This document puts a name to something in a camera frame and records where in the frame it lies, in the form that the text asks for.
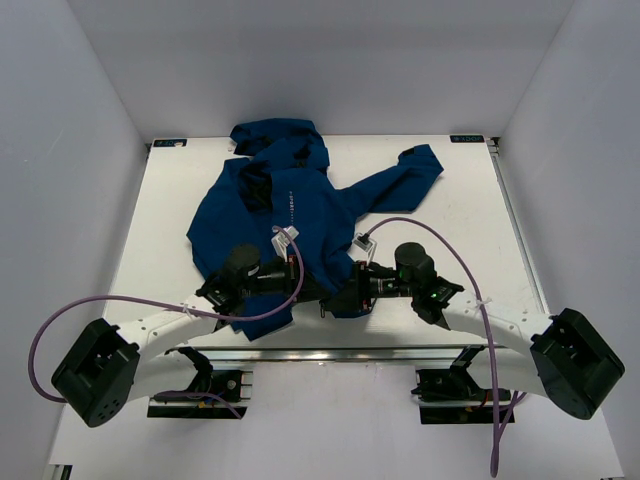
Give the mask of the left blue table label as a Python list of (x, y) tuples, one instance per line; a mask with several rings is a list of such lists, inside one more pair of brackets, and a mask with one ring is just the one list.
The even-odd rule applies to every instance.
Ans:
[(187, 145), (187, 140), (178, 138), (178, 139), (155, 139), (152, 147), (153, 148), (182, 148)]

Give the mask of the blue zip-up jacket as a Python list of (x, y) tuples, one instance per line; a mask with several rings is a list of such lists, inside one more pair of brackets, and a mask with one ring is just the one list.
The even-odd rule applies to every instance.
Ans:
[(263, 262), (272, 260), (273, 226), (293, 226), (306, 273), (335, 293), (351, 273), (357, 220), (414, 211), (444, 170), (423, 144), (402, 152), (396, 165), (338, 189), (328, 178), (328, 149), (309, 120), (241, 123), (230, 137), (235, 156), (225, 161), (187, 231), (203, 277), (242, 243), (258, 247)]

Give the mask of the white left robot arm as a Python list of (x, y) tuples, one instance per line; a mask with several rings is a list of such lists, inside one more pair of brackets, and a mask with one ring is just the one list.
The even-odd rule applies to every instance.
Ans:
[(284, 300), (257, 319), (295, 302), (321, 300), (327, 291), (308, 273), (298, 252), (262, 263), (251, 244), (234, 247), (223, 266), (181, 305), (130, 322), (90, 322), (52, 376), (61, 397), (90, 428), (111, 420), (126, 403), (142, 397), (166, 402), (202, 401), (232, 409), (228, 381), (189, 341), (211, 334), (223, 322), (249, 321), (249, 299)]

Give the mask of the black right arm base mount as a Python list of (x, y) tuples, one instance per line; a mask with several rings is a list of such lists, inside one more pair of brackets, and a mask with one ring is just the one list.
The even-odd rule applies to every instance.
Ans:
[(422, 425), (481, 425), (493, 423), (493, 393), (472, 379), (471, 361), (484, 346), (465, 347), (446, 368), (416, 370), (417, 400)]

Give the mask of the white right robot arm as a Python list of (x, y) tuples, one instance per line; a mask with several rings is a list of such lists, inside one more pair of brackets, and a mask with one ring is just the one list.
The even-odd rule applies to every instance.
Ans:
[(394, 260), (393, 268), (354, 263), (345, 286), (321, 308), (336, 317), (359, 316), (376, 299), (407, 297), (427, 324), (498, 345), (494, 353), (472, 348), (453, 364), (452, 388), (463, 398), (477, 397), (488, 385), (487, 375), (496, 373), (500, 387), (546, 397), (570, 416), (588, 420), (625, 373), (620, 358), (577, 310), (549, 315), (481, 302), (439, 276), (415, 242), (398, 246)]

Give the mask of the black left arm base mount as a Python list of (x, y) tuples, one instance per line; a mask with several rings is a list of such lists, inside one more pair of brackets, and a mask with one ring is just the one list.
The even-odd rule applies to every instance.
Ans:
[(147, 417), (153, 419), (241, 420), (252, 396), (253, 372), (214, 366), (191, 347), (167, 352), (173, 371), (189, 383), (184, 387), (160, 387), (149, 400)]

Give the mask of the blue table label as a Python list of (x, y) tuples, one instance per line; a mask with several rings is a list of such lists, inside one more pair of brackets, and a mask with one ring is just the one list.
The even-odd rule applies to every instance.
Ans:
[(449, 139), (452, 143), (484, 143), (485, 138), (482, 135), (466, 135), (466, 134), (458, 134), (458, 135), (450, 135)]
[(182, 148), (187, 145), (187, 140), (178, 138), (178, 139), (155, 139), (152, 147), (153, 148)]

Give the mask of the right blue table label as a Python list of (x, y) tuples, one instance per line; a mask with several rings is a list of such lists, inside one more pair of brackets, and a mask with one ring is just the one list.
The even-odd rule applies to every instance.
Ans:
[(458, 134), (458, 135), (450, 135), (449, 139), (452, 143), (484, 143), (485, 138), (482, 135), (466, 135), (466, 134)]

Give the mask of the aluminium table front rail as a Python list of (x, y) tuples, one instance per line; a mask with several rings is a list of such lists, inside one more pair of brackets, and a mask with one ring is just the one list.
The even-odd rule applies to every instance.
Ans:
[(452, 362), (465, 347), (461, 345), (443, 348), (368, 348), (368, 349), (228, 349), (195, 348), (209, 360), (217, 363), (259, 363), (259, 362), (316, 362), (316, 363), (408, 363), (417, 364), (430, 361)]

